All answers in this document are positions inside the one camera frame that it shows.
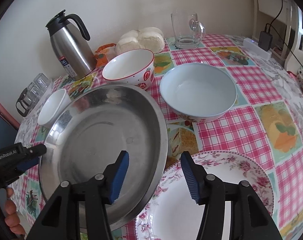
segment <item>white bowl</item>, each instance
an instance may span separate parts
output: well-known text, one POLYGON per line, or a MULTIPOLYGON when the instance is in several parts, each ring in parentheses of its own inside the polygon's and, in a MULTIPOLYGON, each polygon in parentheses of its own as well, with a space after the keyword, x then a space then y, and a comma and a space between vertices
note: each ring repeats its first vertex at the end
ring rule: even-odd
POLYGON ((160 82, 160 94, 181 118, 211 122, 223 116, 235 103, 234 81, 219 68, 187 63, 169 70, 160 82))
POLYGON ((120 54, 102 71, 107 83, 126 83, 144 90, 150 87, 154 76, 154 53, 148 49, 134 49, 120 54))
POLYGON ((71 103, 66 89, 54 92, 45 102, 38 116, 38 124, 51 128, 62 111, 71 103))

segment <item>metal basin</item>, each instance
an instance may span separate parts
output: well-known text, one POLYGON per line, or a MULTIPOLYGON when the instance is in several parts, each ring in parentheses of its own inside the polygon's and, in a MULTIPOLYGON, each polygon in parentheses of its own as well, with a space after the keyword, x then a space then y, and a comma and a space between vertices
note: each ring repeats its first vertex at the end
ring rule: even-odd
MULTIPOLYGON (((144 90, 127 84, 104 85, 72 102, 55 122, 40 159, 40 186, 48 200, 60 182, 87 181, 129 153, 119 198, 106 205, 111 230, 134 219, 152 197, 165 167, 168 137, 164 116, 144 90)), ((85 205, 80 203, 80 227, 85 205)))

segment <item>power strip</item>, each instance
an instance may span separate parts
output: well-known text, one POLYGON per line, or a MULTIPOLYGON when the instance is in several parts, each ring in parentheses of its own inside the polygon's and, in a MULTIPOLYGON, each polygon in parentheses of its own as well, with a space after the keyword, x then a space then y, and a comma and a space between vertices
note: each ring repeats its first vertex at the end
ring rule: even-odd
POLYGON ((258 46, 258 43, 256 41, 253 41, 250 38, 245 38, 243 42, 243 46, 247 49, 250 49, 251 51, 255 52, 259 56, 261 56, 264 60, 270 60, 271 57, 271 51, 265 51, 262 48, 258 46))

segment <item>screw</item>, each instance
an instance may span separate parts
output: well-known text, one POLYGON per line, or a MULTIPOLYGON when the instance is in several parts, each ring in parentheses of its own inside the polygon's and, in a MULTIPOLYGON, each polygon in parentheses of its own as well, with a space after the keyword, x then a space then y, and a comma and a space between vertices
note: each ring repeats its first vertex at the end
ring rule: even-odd
POLYGON ((208 180, 214 180, 216 177, 215 177, 215 175, 213 175, 213 174, 208 174, 207 176, 206 176, 206 179, 208 179, 208 180))
POLYGON ((241 185, 243 185, 244 187, 248 187, 249 186, 249 182, 247 180, 242 180, 241 181, 241 185))
POLYGON ((96 180, 102 180, 103 178, 104 178, 104 174, 101 174, 101 173, 99 173, 95 176, 96 180))
POLYGON ((60 186, 62 187, 67 187, 69 185, 69 182, 68 181, 63 181, 62 183, 60 183, 60 186))

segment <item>floral tablecloth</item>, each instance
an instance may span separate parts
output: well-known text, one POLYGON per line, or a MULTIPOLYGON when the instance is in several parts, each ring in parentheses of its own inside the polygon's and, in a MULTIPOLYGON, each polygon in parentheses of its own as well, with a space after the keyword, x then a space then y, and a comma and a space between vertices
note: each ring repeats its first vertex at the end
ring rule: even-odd
MULTIPOLYGON (((147 92, 157 101, 167 122, 171 151, 166 166, 175 163, 185 150, 191 154, 230 150, 252 158, 272 183, 273 219, 283 239, 297 239, 303 232, 303 95, 296 81, 274 59, 265 61, 242 47, 243 38, 207 34, 198 48, 188 50, 176 48, 173 38, 168 38, 165 49, 155 55, 155 78, 147 92), (175 65, 190 62, 216 66, 237 84, 235 105, 216 121, 182 120, 160 95, 163 74, 175 65)), ((98 68, 76 82, 68 75, 61 76, 51 89, 66 88, 75 99, 106 83, 101 72, 102 68, 98 68)), ((16 142, 29 147, 45 140, 48 131, 37 124, 42 104, 23 120, 16 142)), ((12 184, 13 200, 30 224, 45 205, 38 181, 38 166, 35 166, 12 184)), ((131 221, 115 230, 114 238, 135 240, 134 225, 131 221)))

